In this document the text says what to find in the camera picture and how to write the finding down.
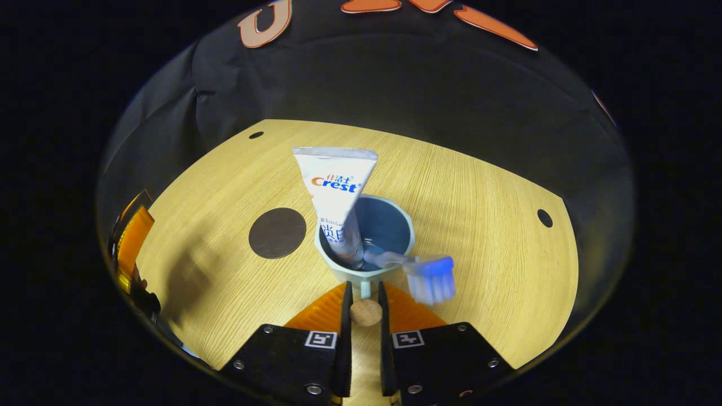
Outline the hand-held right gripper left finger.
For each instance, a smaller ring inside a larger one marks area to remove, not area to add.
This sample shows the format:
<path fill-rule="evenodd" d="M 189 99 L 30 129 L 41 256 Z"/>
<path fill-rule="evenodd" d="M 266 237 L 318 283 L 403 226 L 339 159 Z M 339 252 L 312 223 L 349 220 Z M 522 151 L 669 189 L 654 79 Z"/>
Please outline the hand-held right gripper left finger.
<path fill-rule="evenodd" d="M 219 371 L 271 404 L 341 404 L 350 396 L 353 286 L 341 283 L 284 325 L 263 324 Z"/>

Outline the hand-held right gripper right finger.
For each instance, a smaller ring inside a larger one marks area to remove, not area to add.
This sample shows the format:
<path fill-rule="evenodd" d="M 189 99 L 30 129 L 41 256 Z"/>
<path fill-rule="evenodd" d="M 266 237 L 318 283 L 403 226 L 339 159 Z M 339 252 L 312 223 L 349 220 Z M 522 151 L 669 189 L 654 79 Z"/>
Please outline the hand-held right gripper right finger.
<path fill-rule="evenodd" d="M 469 322 L 446 323 L 404 290 L 379 283 L 381 391 L 392 404 L 474 404 L 515 369 Z"/>

